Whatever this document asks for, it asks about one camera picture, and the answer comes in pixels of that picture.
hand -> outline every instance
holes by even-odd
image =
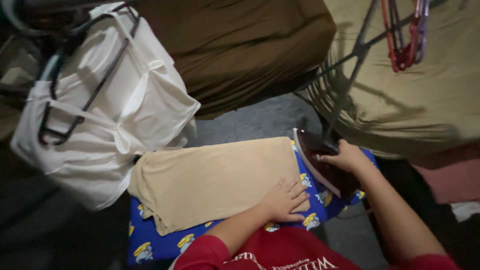
[[[373,166],[372,162],[358,146],[351,145],[344,139],[339,140],[338,143],[338,155],[321,156],[320,161],[332,164],[344,171],[354,174],[358,172],[358,170]]]
[[[263,198],[259,206],[265,209],[271,221],[303,221],[304,216],[290,214],[290,212],[308,199],[309,194],[303,192],[306,188],[307,186],[301,182],[286,182],[285,179],[281,179]]]

clothes iron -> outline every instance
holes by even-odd
[[[293,129],[295,146],[312,176],[342,199],[350,199],[360,189],[359,181],[351,174],[320,161],[323,155],[338,155],[338,147],[322,135]]]

black metal hanger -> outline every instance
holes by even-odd
[[[138,24],[140,22],[140,16],[135,16],[135,14],[133,13],[132,9],[130,8],[130,5],[133,1],[127,1],[125,3],[123,3],[122,5],[118,6],[117,8],[113,9],[112,12],[118,12],[119,10],[127,7],[128,10],[129,10],[129,13],[130,15],[134,18],[134,24],[133,24],[133,27],[130,31],[130,35],[132,37],[135,36],[135,33],[137,31],[137,28],[138,28]],[[101,16],[85,23],[84,25],[80,26],[80,27],[77,27],[75,29],[73,29],[70,33],[70,36],[74,37],[76,35],[80,35],[81,33],[85,33],[92,25],[94,25],[95,23],[105,19],[105,18],[111,18],[113,17],[112,15],[110,14],[102,14]],[[125,51],[125,49],[127,48],[127,45],[129,43],[129,40],[128,38],[126,38],[122,44],[122,47],[121,49],[119,50],[119,52],[117,53],[117,56],[115,57],[115,59],[113,60],[113,62],[110,64],[110,66],[108,67],[107,69],[107,72],[105,73],[103,79],[100,81],[100,83],[98,84],[97,88],[95,89],[95,91],[93,91],[93,94],[90,96],[89,100],[87,101],[87,103],[83,106],[82,108],[82,111],[87,111],[88,107],[90,107],[90,105],[92,104],[93,100],[95,99],[95,97],[97,96],[97,94],[100,92],[103,84],[107,81],[108,77],[110,76],[110,74],[112,73],[113,69],[115,68],[115,65],[118,63],[118,61],[120,60],[123,52]],[[51,98],[53,100],[57,100],[57,96],[56,96],[56,88],[57,88],[57,79],[58,79],[58,76],[60,74],[60,70],[61,70],[61,67],[63,65],[63,60],[64,60],[64,57],[65,57],[65,50],[64,50],[64,46],[62,46],[59,51],[58,51],[58,55],[59,55],[59,59],[55,65],[55,67],[52,69],[52,73],[51,73],[51,84],[50,84],[50,95],[51,95]],[[85,118],[82,117],[82,116],[76,116],[75,117],[75,120],[73,121],[73,123],[70,125],[69,129],[67,130],[67,132],[65,133],[62,133],[62,132],[59,132],[57,130],[54,130],[54,129],[51,129],[51,128],[48,128],[47,127],[47,122],[48,122],[48,116],[50,114],[50,102],[47,102],[45,104],[45,110],[44,110],[44,114],[43,114],[43,118],[42,118],[42,122],[40,123],[40,129],[38,130],[38,141],[43,144],[43,145],[47,145],[48,142],[45,140],[45,135],[47,133],[53,135],[53,136],[56,136],[56,137],[59,137],[60,139],[56,142],[53,142],[54,145],[61,145],[63,143],[65,143],[69,138],[70,136],[72,135],[72,132],[73,130],[75,129],[75,127],[81,123],[84,122]]]

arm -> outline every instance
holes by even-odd
[[[303,221],[305,218],[290,212],[307,200],[303,191],[306,186],[301,183],[280,180],[265,196],[260,204],[222,221],[205,233],[218,237],[233,256],[258,228],[269,221],[288,222]]]
[[[398,261],[426,254],[446,255],[429,228],[357,146],[340,140],[339,154],[322,156],[321,161],[357,177],[367,194],[380,231]]]

person's left hand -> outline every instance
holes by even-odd
[[[281,179],[259,206],[265,208],[274,222],[303,221],[305,217],[290,212],[308,199],[309,194],[303,192],[306,188],[307,186],[301,182],[286,182],[285,179]]]

